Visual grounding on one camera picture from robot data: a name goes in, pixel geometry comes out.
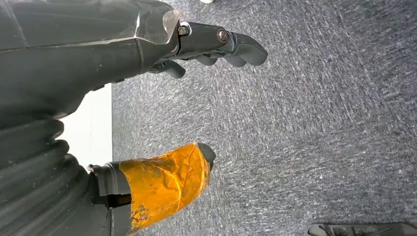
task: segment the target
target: white wall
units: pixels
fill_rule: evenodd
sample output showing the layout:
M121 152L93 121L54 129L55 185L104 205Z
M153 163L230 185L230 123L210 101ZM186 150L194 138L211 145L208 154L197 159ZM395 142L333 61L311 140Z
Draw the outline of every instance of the white wall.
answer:
M65 130L59 139L68 141L69 153L80 165L103 165L112 161L111 84L88 93L78 110L61 121Z

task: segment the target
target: metal bolt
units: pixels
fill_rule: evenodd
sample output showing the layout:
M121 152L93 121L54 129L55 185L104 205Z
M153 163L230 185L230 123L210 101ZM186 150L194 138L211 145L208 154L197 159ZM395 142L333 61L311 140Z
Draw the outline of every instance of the metal bolt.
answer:
M227 31L224 28L219 28L219 30L217 31L217 39L223 44L227 43L229 35L227 34Z
M188 33L189 33L189 31L188 31L187 26L180 26L180 27L178 27L178 34L179 35L186 36L186 35L188 35Z

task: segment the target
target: orange tape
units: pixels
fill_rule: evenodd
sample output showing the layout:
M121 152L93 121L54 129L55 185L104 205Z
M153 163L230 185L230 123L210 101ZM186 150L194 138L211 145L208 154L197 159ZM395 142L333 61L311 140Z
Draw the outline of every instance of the orange tape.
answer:
M133 234L190 204L208 185L210 164L197 143L160 157L120 162L132 196Z

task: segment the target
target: black rubber toe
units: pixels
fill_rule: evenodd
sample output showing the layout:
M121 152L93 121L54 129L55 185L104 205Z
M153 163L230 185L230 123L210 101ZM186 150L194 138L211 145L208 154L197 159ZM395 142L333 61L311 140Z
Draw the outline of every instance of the black rubber toe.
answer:
M204 159L210 163L210 170L213 168L216 153L207 144L197 143L198 148L204 156Z

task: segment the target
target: floor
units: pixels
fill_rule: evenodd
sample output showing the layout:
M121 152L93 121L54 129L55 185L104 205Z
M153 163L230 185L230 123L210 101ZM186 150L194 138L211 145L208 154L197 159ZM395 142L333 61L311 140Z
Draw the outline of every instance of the floor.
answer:
M300 236L312 223L417 225L413 0L166 0L269 51L260 67L196 61L182 79L112 87L113 159L188 142L211 185L146 236Z

